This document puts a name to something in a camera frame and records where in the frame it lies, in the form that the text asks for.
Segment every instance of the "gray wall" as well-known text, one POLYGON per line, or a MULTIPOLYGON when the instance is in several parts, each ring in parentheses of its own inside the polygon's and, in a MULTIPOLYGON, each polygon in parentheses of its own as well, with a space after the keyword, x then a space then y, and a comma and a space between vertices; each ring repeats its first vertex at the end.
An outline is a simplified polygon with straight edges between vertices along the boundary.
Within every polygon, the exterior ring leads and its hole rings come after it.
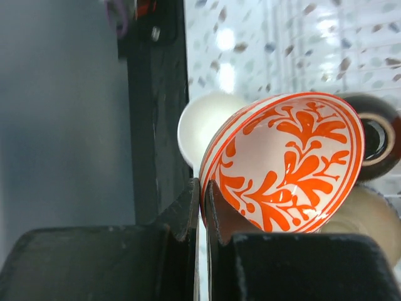
POLYGON ((126 65, 97 0, 0 1, 0 265, 27 230, 134 223, 126 65))

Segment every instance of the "black stand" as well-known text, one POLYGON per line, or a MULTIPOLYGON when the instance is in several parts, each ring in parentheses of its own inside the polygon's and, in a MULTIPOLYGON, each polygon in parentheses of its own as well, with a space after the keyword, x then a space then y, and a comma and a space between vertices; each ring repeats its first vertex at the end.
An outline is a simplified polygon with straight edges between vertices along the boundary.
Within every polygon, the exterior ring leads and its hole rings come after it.
POLYGON ((156 10, 133 23, 119 41, 127 61, 133 195, 137 224, 167 208, 190 179, 177 145, 188 102, 183 0, 157 0, 156 10), (154 29, 160 31, 157 41, 154 29))
POLYGON ((215 182, 206 217, 213 301, 401 300, 382 251, 366 236, 263 233, 215 182))
POLYGON ((30 231, 4 264, 0 301, 195 300, 198 208, 194 179, 148 226, 30 231))

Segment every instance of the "speckled white surface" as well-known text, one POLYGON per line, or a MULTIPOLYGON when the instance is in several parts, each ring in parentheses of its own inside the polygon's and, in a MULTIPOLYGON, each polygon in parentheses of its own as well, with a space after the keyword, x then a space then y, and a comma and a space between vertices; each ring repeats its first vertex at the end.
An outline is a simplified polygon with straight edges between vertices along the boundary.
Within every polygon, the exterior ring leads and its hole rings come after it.
MULTIPOLYGON (((399 0, 186 0, 190 100, 224 90, 368 92, 401 109, 399 0)), ((369 183, 401 213, 401 164, 369 183)), ((199 231, 208 300, 206 230, 199 231)), ((398 279, 401 281, 401 265, 398 279)))

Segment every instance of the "red object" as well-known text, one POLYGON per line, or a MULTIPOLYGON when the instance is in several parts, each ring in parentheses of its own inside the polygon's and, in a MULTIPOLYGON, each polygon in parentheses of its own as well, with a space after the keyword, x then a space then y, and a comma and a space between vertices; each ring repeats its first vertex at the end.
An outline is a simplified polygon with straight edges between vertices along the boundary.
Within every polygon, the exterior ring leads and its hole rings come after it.
POLYGON ((151 12, 154 12, 156 10, 156 1, 152 1, 152 0, 138 0, 138 8, 137 8, 137 12, 135 17, 139 18, 142 16, 145 16, 148 14, 149 10, 149 6, 152 5, 153 3, 153 7, 151 12))

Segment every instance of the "black vertical post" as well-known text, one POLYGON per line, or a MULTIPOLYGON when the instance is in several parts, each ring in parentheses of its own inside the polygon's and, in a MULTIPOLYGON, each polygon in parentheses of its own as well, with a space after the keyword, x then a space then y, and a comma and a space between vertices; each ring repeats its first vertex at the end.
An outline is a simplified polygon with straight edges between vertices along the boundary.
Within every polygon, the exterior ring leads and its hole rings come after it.
POLYGON ((140 19, 118 45, 128 68, 137 224, 151 222, 190 178, 176 138, 179 117, 188 102, 184 2, 157 0, 158 8, 159 43, 150 35, 146 40, 152 32, 152 17, 140 19))

